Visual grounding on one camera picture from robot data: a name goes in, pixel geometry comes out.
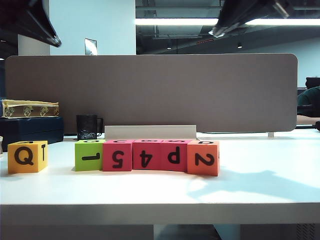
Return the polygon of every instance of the green block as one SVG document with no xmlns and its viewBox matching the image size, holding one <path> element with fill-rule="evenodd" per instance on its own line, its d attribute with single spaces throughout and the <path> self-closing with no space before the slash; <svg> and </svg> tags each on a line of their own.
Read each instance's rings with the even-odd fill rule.
<svg viewBox="0 0 320 240">
<path fill-rule="evenodd" d="M 91 171 L 102 170 L 102 144 L 104 139 L 99 140 L 79 140 L 74 145 L 75 170 Z"/>
</svg>

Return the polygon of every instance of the green shirt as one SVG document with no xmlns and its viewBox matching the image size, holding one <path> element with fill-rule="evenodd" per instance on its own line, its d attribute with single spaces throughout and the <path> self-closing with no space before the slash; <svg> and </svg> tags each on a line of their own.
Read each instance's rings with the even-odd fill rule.
<svg viewBox="0 0 320 240">
<path fill-rule="evenodd" d="M 312 108 L 303 108 L 297 110 L 298 115 L 307 117 L 320 117 L 320 86 L 312 87 L 298 95 L 298 106 L 312 105 Z"/>
</svg>

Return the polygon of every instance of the yellow block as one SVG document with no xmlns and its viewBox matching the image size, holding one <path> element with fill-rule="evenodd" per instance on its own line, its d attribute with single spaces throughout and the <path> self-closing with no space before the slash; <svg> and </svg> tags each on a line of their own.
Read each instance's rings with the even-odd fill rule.
<svg viewBox="0 0 320 240">
<path fill-rule="evenodd" d="M 8 173 L 37 173 L 48 165 L 48 141 L 18 141 L 8 145 Z"/>
</svg>

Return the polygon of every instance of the letter block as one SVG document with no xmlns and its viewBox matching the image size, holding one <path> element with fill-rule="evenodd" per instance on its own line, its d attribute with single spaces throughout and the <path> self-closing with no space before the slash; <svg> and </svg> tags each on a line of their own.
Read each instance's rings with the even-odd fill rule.
<svg viewBox="0 0 320 240">
<path fill-rule="evenodd" d="M 132 144 L 133 169 L 160 170 L 161 169 L 160 139 L 139 139 Z"/>
<path fill-rule="evenodd" d="M 8 144 L 8 173 L 37 173 L 48 166 L 48 141 Z"/>
<path fill-rule="evenodd" d="M 104 142 L 104 139 L 77 141 L 74 144 L 75 170 L 102 170 L 102 145 Z"/>
<path fill-rule="evenodd" d="M 163 140 L 161 143 L 161 170 L 187 172 L 187 144 L 191 141 Z"/>
<path fill-rule="evenodd" d="M 131 171 L 134 140 L 108 140 L 103 143 L 103 171 Z"/>
<path fill-rule="evenodd" d="M 219 141 L 193 140 L 187 145 L 187 173 L 218 176 Z"/>
</svg>

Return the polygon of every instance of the orange block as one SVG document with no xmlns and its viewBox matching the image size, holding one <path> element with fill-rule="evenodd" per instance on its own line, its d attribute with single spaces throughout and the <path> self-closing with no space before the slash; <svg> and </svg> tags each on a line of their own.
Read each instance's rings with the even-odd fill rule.
<svg viewBox="0 0 320 240">
<path fill-rule="evenodd" d="M 48 165 L 48 141 L 8 144 L 8 173 L 37 173 Z"/>
<path fill-rule="evenodd" d="M 187 145 L 187 173 L 218 176 L 219 141 L 193 140 Z"/>
</svg>

